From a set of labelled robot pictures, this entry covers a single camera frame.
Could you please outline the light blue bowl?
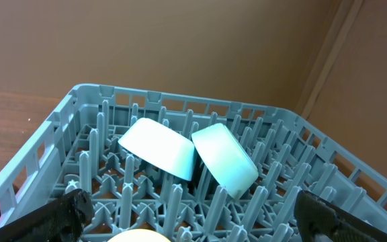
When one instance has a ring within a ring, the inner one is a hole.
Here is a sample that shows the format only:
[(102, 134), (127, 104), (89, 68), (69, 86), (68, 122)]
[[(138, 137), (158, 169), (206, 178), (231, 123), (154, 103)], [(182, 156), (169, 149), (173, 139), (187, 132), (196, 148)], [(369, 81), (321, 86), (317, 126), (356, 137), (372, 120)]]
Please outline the light blue bowl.
[(118, 144), (142, 160), (190, 181), (196, 163), (194, 144), (184, 136), (150, 118), (138, 119)]

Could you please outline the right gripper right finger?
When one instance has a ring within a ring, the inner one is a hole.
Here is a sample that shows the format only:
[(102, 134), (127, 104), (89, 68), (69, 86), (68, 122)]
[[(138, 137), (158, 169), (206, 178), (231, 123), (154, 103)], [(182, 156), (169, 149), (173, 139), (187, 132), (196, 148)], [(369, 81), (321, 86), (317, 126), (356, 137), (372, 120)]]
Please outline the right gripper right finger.
[(302, 190), (294, 218), (302, 241), (387, 241), (387, 212), (371, 198), (334, 204)]

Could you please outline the yellow cup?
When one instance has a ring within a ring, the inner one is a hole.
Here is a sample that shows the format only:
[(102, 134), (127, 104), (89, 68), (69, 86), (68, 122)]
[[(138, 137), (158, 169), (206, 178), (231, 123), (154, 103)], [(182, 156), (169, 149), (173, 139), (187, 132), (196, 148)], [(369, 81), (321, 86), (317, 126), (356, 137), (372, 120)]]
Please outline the yellow cup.
[(121, 232), (108, 242), (171, 242), (164, 235), (148, 229), (132, 229)]

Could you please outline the green bowl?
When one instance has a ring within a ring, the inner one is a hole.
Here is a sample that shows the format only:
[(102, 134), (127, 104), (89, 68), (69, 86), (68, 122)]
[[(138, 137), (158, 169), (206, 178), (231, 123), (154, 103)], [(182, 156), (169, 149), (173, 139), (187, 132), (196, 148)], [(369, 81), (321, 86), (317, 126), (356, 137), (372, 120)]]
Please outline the green bowl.
[(231, 198), (240, 199), (259, 177), (254, 162), (224, 124), (198, 130), (191, 139), (208, 171)]

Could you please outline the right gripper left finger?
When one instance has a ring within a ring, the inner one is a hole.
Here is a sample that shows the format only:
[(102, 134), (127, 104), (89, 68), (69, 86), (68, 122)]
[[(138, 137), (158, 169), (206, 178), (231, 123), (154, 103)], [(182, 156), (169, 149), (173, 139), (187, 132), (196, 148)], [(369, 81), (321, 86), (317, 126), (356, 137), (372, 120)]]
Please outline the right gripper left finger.
[(91, 194), (73, 190), (0, 228), (0, 242), (78, 241), (94, 216)]

